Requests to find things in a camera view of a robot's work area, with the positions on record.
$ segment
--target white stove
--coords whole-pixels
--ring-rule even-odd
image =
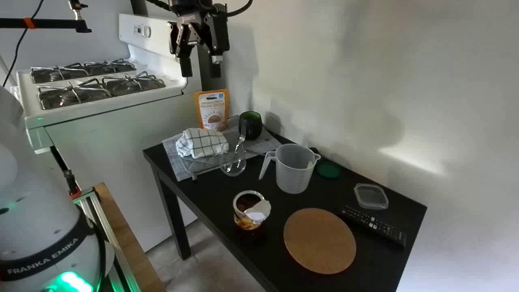
[[[169,20],[120,15],[125,61],[92,61],[18,72],[18,100],[28,137],[55,181],[62,169],[47,151],[57,148],[79,187],[105,182],[143,250],[172,236],[143,150],[196,127],[193,95],[201,90],[198,54],[193,78],[182,77],[169,52]],[[196,218],[186,207],[185,224]]]
[[[151,70],[146,69],[144,65],[139,65],[136,62],[128,62],[135,67],[131,72],[120,72],[120,74],[105,74],[105,75],[96,75],[96,77],[81,77],[81,78],[70,78],[70,80],[58,80],[58,82],[47,82],[47,83],[36,83],[34,82],[34,70],[24,70],[18,72],[18,100],[23,104],[26,111],[26,125],[28,129],[39,129],[39,127],[47,127],[53,124],[62,124],[66,121],[75,121],[81,117],[89,117],[89,116],[97,116],[110,111],[117,111],[122,108],[131,108],[138,106],[143,103],[152,103],[172,96],[182,96],[183,88],[186,87],[188,80],[186,78],[170,78],[164,77],[161,74],[149,74]],[[133,91],[126,95],[117,95],[110,93],[107,85],[115,80],[125,80],[131,85],[131,80],[136,80],[138,75],[151,75],[157,80],[162,82],[164,87],[161,88],[152,88],[146,91]],[[107,96],[102,100],[97,100],[94,103],[81,103],[76,101],[73,104],[65,104],[62,108],[45,108],[45,103],[42,103],[40,96],[42,93],[49,91],[57,91],[62,90],[62,95],[57,95],[57,100],[66,100],[68,98],[76,98],[73,95],[73,88],[79,88],[83,83],[92,83],[92,80],[101,83],[102,90],[107,90]]]

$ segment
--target plastic measuring cup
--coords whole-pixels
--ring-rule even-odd
[[[268,151],[259,173],[263,179],[271,161],[276,161],[276,184],[290,195],[303,194],[310,184],[315,164],[321,160],[311,150],[298,145],[282,145],[276,151]]]

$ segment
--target cork trivet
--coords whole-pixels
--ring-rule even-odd
[[[318,275],[347,270],[357,254],[352,231],[326,210],[306,208],[294,213],[285,223],[284,241],[292,259]]]

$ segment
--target white wall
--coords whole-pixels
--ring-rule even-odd
[[[258,0],[229,22],[234,113],[428,207],[399,291],[519,289],[517,15],[517,0]]]
[[[0,18],[29,18],[39,0],[3,0]],[[73,62],[92,62],[128,57],[128,49],[117,38],[117,15],[131,14],[130,0],[83,0],[89,9],[81,15],[91,35],[78,35],[73,30],[29,31],[21,44],[16,69],[36,65],[66,65]],[[44,0],[37,18],[73,20],[68,0]],[[0,30],[0,57],[11,65],[21,30]]]

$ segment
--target wooden board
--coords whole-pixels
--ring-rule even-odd
[[[139,284],[141,291],[164,292],[165,291],[164,284],[161,283],[156,270],[151,267],[149,260],[146,259],[126,220],[120,213],[118,207],[115,205],[109,189],[104,184],[99,184],[94,189],[99,194],[102,211],[105,213],[110,223],[110,228],[118,241],[122,252],[128,260],[130,270],[133,271],[133,276]]]

